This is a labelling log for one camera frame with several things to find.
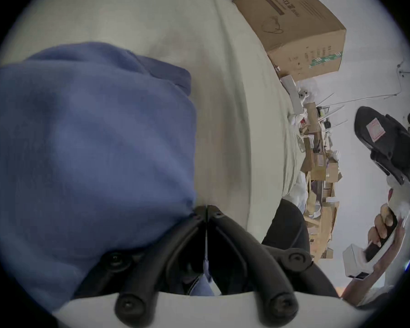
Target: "person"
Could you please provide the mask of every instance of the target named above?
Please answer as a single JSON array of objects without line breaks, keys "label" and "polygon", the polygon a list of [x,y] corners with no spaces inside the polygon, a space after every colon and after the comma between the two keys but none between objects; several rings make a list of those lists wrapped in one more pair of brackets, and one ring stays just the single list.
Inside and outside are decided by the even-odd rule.
[{"label": "person", "polygon": [[[353,306],[363,303],[372,286],[383,275],[401,248],[405,235],[405,229],[402,227],[402,224],[403,220],[399,219],[394,231],[394,242],[376,265],[374,265],[373,273],[363,280],[353,279],[342,293],[341,297],[343,300]],[[380,208],[380,213],[375,217],[374,226],[369,229],[368,243],[372,242],[380,247],[381,239],[387,237],[386,226],[392,225],[392,211],[387,204],[384,204]],[[310,238],[304,218],[293,203],[284,199],[281,200],[262,244],[279,249],[301,248],[310,252]],[[377,294],[372,296],[373,301],[381,302],[385,299],[386,294],[382,292],[379,298],[374,298],[375,296]]]},{"label": "person", "polygon": [[[147,247],[192,213],[190,90],[187,70],[100,42],[0,68],[0,261],[47,311],[72,298],[103,254]],[[384,211],[372,242],[383,222]],[[263,244],[310,251],[294,204],[281,200]],[[356,304],[395,249],[344,299]],[[192,293],[212,295],[200,283]]]}]

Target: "wire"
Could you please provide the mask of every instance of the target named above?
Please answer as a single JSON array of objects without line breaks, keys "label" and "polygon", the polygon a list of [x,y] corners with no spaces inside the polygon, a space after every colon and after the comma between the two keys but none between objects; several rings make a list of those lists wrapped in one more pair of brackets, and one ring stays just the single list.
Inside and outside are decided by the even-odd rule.
[{"label": "wire", "polygon": [[401,81],[400,81],[400,77],[399,77],[399,73],[410,73],[410,72],[404,72],[404,71],[399,71],[399,68],[401,67],[401,64],[403,64],[404,61],[402,61],[400,64],[397,65],[397,77],[398,77],[398,83],[399,83],[399,92],[396,92],[394,94],[389,94],[389,95],[377,95],[377,96],[370,96],[370,97],[364,97],[364,98],[357,98],[355,100],[349,100],[349,101],[342,101],[342,102],[337,102],[337,103],[333,103],[329,106],[335,106],[335,105],[341,105],[342,103],[349,103],[349,102],[356,102],[356,101],[363,101],[363,100],[370,100],[371,98],[378,98],[378,97],[385,97],[385,99],[388,99],[390,97],[393,96],[398,96],[401,92],[402,92],[402,87],[401,87]]}]

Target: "metal rod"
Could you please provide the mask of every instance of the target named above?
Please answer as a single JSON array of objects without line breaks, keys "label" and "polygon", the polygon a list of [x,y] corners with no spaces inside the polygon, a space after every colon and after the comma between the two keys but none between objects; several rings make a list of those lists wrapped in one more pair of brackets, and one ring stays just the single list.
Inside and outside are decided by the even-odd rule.
[{"label": "metal rod", "polygon": [[322,102],[325,102],[326,100],[328,100],[328,99],[329,99],[332,95],[334,95],[334,94],[335,94],[335,92],[333,92],[333,93],[332,93],[331,95],[329,95],[327,98],[323,99],[323,100],[317,105],[317,107],[319,107]]}]

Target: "fingers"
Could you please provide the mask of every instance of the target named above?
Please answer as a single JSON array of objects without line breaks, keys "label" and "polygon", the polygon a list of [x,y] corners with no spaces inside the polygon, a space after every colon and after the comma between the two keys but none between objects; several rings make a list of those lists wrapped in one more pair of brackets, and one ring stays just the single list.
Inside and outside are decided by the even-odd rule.
[{"label": "fingers", "polygon": [[383,222],[386,224],[386,226],[392,226],[394,224],[394,217],[392,215],[390,208],[387,206],[387,204],[383,204],[381,206],[381,210],[379,213],[381,217],[383,218]]},{"label": "fingers", "polygon": [[379,239],[379,235],[375,227],[371,227],[371,229],[368,232],[368,243],[370,242],[381,247],[381,241]]},{"label": "fingers", "polygon": [[386,225],[384,224],[383,217],[380,214],[378,214],[375,217],[374,223],[375,223],[375,227],[377,228],[379,236],[383,239],[386,238],[387,228],[386,228]]}]

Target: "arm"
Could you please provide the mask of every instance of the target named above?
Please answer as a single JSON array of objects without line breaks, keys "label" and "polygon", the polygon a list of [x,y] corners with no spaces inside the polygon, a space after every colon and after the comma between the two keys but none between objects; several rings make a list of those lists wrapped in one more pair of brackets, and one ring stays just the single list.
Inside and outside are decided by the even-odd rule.
[{"label": "arm", "polygon": [[[368,241],[378,244],[380,246],[379,238],[387,236],[386,225],[393,224],[391,211],[387,204],[381,207],[381,212],[375,218],[375,227],[372,227],[368,233]],[[405,230],[402,227],[402,220],[398,220],[398,225],[395,228],[395,238],[393,244],[381,257],[381,259],[374,265],[373,272],[364,280],[353,279],[345,288],[342,298],[351,305],[357,306],[365,297],[369,289],[374,283],[383,275],[390,263],[395,259],[401,248],[402,240],[404,238]]]}]

